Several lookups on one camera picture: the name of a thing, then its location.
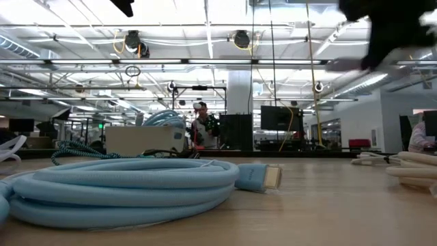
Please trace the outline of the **long ceiling light bar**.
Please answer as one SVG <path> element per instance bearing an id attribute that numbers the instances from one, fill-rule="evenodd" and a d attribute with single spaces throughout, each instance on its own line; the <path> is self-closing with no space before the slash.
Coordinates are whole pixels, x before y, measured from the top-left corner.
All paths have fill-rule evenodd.
<path id="1" fill-rule="evenodd" d="M 360 65 L 360 59 L 0 59 L 1 65 L 116 65 L 116 64 L 205 64 L 205 65 L 333 65 L 339 62 L 354 62 Z"/>

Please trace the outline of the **black wall television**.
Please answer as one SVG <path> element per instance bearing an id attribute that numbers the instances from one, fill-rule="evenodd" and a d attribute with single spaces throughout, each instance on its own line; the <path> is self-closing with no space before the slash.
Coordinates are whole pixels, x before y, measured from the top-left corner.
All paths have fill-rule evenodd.
<path id="1" fill-rule="evenodd" d="M 261 106 L 261 129 L 270 131 L 302 131 L 303 111 L 296 107 Z"/>

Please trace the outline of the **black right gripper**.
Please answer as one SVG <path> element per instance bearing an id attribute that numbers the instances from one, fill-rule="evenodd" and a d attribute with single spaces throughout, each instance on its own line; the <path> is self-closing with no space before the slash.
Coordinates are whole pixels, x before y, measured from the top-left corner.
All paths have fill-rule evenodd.
<path id="1" fill-rule="evenodd" d="M 369 47 L 361 70 L 375 70 L 398 47 L 425 47 L 437 43 L 431 25 L 420 18 L 437 8 L 437 0 L 339 0 L 339 10 L 348 21 L 368 17 L 371 21 Z"/>

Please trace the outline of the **red box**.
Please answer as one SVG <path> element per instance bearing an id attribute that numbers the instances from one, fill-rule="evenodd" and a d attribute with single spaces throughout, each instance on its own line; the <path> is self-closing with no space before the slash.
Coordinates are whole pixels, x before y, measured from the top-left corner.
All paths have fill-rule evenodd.
<path id="1" fill-rule="evenodd" d="M 371 141 L 369 139 L 349 139 L 348 145 L 350 149 L 370 148 Z"/>

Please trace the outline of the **black desk monitor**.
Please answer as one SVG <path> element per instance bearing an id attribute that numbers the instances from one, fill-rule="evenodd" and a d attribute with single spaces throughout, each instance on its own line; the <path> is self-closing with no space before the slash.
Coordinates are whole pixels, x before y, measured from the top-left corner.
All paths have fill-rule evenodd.
<path id="1" fill-rule="evenodd" d="M 9 130 L 12 132 L 30 133 L 33 132 L 34 127 L 35 127 L 34 119 L 18 119 L 18 118 L 9 119 Z"/>

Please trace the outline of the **black aluminium table frame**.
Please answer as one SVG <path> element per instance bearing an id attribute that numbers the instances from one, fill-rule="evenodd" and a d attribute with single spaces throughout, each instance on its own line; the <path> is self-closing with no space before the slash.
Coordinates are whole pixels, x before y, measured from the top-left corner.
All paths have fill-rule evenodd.
<path id="1" fill-rule="evenodd" d="M 45 159 L 52 156 L 55 149 L 19 150 L 22 159 Z M 237 151 L 237 150 L 199 150 L 200 157 L 219 158 L 335 158 L 355 159 L 362 152 L 307 151 L 307 152 L 274 152 L 274 151 Z"/>

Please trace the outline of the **white plastic storage bin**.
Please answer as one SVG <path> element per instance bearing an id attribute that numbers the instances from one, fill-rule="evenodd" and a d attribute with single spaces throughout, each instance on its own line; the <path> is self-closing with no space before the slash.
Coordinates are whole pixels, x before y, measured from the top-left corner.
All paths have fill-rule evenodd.
<path id="1" fill-rule="evenodd" d="M 185 130 L 173 126 L 108 126 L 105 137 L 107 152 L 137 156 L 146 150 L 181 152 Z"/>

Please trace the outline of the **white building column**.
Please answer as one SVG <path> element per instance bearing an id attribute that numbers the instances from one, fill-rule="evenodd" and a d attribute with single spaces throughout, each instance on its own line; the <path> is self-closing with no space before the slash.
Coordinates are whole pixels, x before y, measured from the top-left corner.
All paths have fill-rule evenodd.
<path id="1" fill-rule="evenodd" d="M 227 113 L 252 113 L 253 95 L 250 70 L 230 70 L 227 78 Z"/>

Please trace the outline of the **black tall cabinet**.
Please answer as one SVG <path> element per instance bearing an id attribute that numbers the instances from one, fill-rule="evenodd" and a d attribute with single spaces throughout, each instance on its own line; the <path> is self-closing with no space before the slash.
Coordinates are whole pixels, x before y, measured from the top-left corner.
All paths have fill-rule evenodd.
<path id="1" fill-rule="evenodd" d="M 220 149 L 253 151 L 253 115 L 220 115 Z"/>

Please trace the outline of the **person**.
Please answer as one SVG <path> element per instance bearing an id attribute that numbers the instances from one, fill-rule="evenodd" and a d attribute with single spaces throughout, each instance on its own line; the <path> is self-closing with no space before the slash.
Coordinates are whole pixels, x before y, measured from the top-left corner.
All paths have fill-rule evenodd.
<path id="1" fill-rule="evenodd" d="M 191 141 L 195 147 L 201 149 L 217 149 L 220 135 L 219 121 L 208 113 L 205 102 L 196 102 L 193 108 L 196 118 L 191 123 Z"/>
<path id="2" fill-rule="evenodd" d="M 422 154 L 437 152 L 437 111 L 423 112 L 422 121 L 412 129 L 408 151 Z"/>

